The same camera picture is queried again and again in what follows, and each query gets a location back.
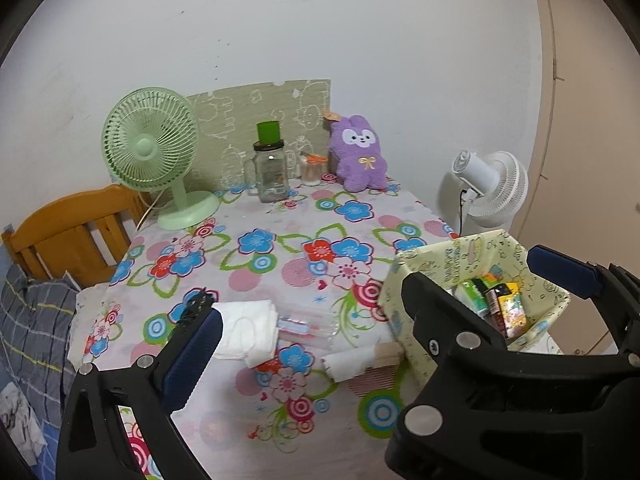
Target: blue gripper pad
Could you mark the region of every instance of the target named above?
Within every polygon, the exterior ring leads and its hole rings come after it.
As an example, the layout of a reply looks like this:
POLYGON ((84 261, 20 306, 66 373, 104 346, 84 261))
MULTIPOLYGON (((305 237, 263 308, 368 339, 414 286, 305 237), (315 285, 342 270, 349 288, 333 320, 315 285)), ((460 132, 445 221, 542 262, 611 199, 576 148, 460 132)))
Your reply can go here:
POLYGON ((164 376, 162 408, 165 413, 184 408, 221 338, 222 316, 212 308, 164 376))
POLYGON ((598 296, 602 291, 598 271, 593 266, 541 245, 529 250, 527 267, 583 300, 598 296))

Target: orange lid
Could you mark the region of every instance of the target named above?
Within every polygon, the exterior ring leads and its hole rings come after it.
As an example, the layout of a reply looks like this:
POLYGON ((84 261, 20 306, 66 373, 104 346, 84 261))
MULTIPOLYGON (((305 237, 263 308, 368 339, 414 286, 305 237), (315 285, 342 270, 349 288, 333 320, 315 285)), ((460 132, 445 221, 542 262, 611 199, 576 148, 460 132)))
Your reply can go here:
POLYGON ((325 156, 320 156, 320 155, 307 155, 306 156, 306 163, 307 164, 319 164, 320 162, 326 162, 329 159, 327 159, 325 156))

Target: power cord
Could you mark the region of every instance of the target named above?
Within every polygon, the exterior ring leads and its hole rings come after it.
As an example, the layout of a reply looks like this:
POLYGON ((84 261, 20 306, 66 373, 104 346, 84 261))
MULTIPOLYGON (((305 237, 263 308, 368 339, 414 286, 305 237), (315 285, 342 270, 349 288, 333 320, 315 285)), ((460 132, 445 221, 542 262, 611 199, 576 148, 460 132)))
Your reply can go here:
POLYGON ((460 191, 460 231, 458 232, 458 236, 462 236, 462 207, 464 204, 462 197, 465 195, 465 193, 466 193, 466 189, 463 189, 462 191, 460 191))
POLYGON ((149 205, 149 204, 147 204, 145 202, 145 199, 142 197, 142 193, 140 193, 140 192, 138 193, 138 196, 140 197, 140 202, 142 202, 144 205, 146 205, 147 210, 142 215, 142 218, 140 219, 140 222, 138 222, 138 225, 136 225, 136 232, 140 231, 140 227, 142 226, 142 224, 146 220, 146 217, 149 216, 149 213, 151 213, 153 211, 153 209, 164 209, 166 207, 166 206, 155 207, 155 205, 158 203, 158 200, 160 200, 160 197, 162 196, 163 193, 164 193, 164 189, 160 193, 158 193, 158 196, 156 196, 156 199, 153 201, 153 203, 151 205, 149 205))

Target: fan base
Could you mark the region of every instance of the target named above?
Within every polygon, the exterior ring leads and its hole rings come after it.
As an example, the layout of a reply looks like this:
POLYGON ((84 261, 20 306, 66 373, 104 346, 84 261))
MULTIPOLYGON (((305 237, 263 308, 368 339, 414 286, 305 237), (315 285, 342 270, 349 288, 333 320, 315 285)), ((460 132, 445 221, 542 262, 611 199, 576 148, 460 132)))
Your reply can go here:
POLYGON ((210 217, 220 207, 220 199, 209 191, 187 193, 187 207, 178 208, 169 202, 158 215, 158 226, 167 231, 186 229, 210 217))

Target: fan center hub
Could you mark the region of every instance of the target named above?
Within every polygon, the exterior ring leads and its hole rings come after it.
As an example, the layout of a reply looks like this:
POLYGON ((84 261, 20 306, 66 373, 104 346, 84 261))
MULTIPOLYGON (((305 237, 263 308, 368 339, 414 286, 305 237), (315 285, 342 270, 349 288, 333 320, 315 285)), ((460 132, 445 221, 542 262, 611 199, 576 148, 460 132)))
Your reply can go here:
POLYGON ((140 160, 148 160, 156 152, 156 141, 151 136, 141 136, 133 145, 133 151, 140 160))

